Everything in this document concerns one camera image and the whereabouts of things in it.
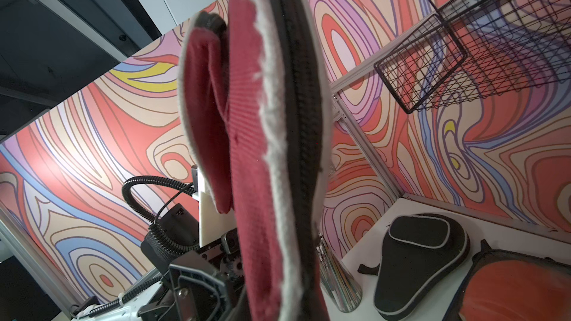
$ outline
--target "black zipper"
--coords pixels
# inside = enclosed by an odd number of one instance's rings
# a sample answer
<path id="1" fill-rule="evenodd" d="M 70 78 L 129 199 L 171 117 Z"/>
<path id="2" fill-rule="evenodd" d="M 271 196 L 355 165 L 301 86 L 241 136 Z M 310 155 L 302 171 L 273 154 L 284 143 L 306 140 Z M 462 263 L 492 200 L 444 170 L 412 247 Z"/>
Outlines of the black zipper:
<path id="1" fill-rule="evenodd" d="M 285 68 L 288 174 L 304 283 L 299 318 L 306 319 L 317 308 L 314 293 L 308 291 L 315 288 L 312 205 L 323 136 L 318 61 L 302 0 L 270 2 Z"/>

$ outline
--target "white shelf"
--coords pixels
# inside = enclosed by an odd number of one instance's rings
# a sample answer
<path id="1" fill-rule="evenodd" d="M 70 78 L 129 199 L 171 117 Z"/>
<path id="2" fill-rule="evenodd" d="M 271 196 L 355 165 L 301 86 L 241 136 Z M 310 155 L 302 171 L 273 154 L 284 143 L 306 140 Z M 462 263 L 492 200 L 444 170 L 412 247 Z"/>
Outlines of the white shelf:
<path id="1" fill-rule="evenodd" d="M 363 299 L 353 312 L 340 312 L 332 300 L 324 293 L 325 304 L 331 321 L 336 320 L 384 320 L 375 310 L 373 294 L 377 284 L 376 276 L 357 273 L 360 264 L 374 267 L 381 261 L 382 239 L 390 223 L 400 215 L 418 213 L 440 213 L 458 221 L 470 237 L 470 255 L 466 261 L 440 281 L 415 310 L 404 321 L 441 321 L 452 301 L 456 290 L 472 266 L 472 255 L 480 251 L 480 241 L 486 239 L 492 248 L 505 249 L 537 257 L 551 257 L 555 261 L 571 265 L 571 245 L 557 240 L 540 237 L 474 217 L 439 209 L 428 204 L 399 198 L 395 204 L 377 221 L 349 253 L 343 264 L 353 274 L 363 288 Z"/>

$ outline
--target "colorful patterned wall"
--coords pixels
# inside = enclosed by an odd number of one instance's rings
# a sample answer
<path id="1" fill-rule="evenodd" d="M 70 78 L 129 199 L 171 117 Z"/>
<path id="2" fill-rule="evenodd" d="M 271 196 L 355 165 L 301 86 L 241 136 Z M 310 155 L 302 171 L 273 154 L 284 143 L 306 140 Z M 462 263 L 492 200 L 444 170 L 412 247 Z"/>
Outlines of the colorful patterned wall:
<path id="1" fill-rule="evenodd" d="M 206 10 L 227 17 L 227 0 Z M 0 202 L 83 295 L 112 300 L 152 268 L 139 245 L 148 223 L 121 197 L 136 175 L 190 182 L 193 164 L 176 101 L 186 23 L 0 145 Z M 346 253 L 392 203 L 359 149 L 336 128 L 325 236 Z M 139 185 L 157 211 L 173 191 Z M 198 218 L 197 203 L 177 199 Z"/>
<path id="2" fill-rule="evenodd" d="M 337 79 L 429 12 L 425 0 L 309 0 Z M 446 0 L 436 0 L 442 4 Z M 207 8 L 227 17 L 227 0 Z M 121 199 L 134 175 L 188 182 L 176 109 L 176 27 L 0 145 L 0 202 L 84 295 L 111 300 L 151 268 L 147 223 Z M 407 192 L 571 231 L 567 86 L 407 116 L 368 75 L 341 97 Z M 394 202 L 343 128 L 322 230 L 344 255 Z M 157 211 L 172 191 L 139 186 Z M 194 215 L 196 202 L 180 201 Z"/>
<path id="3" fill-rule="evenodd" d="M 332 80 L 431 11 L 426 0 L 309 1 Z M 340 96 L 406 192 L 571 232 L 570 90 L 546 85 L 409 116 L 378 75 Z"/>

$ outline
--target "red knit fabric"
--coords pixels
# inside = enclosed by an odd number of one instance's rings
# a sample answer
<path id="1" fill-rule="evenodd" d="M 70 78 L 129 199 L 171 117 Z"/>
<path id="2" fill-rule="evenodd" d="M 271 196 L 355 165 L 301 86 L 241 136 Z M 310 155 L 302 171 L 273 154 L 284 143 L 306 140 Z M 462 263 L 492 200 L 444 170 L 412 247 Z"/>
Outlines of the red knit fabric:
<path id="1" fill-rule="evenodd" d="M 262 40 L 249 0 L 229 0 L 230 89 L 228 136 L 234 210 L 253 320 L 275 320 L 280 307 L 282 254 L 261 128 Z"/>
<path id="2" fill-rule="evenodd" d="M 228 77 L 227 55 L 222 54 L 218 36 L 204 28 L 194 28 L 186 46 L 184 62 L 184 100 L 187 119 L 194 136 L 194 149 L 200 169 L 210 182 L 220 213 L 232 207 L 230 146 L 224 111 Z"/>

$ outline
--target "ceiling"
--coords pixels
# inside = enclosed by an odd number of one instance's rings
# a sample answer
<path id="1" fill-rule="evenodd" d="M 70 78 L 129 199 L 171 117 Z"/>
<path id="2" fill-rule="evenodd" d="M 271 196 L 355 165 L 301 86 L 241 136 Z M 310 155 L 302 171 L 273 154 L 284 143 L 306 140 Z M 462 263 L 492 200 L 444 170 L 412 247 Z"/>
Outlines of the ceiling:
<path id="1" fill-rule="evenodd" d="M 160 35 L 138 0 L 58 1 L 125 57 Z M 0 141 L 119 63 L 42 3 L 0 0 Z"/>

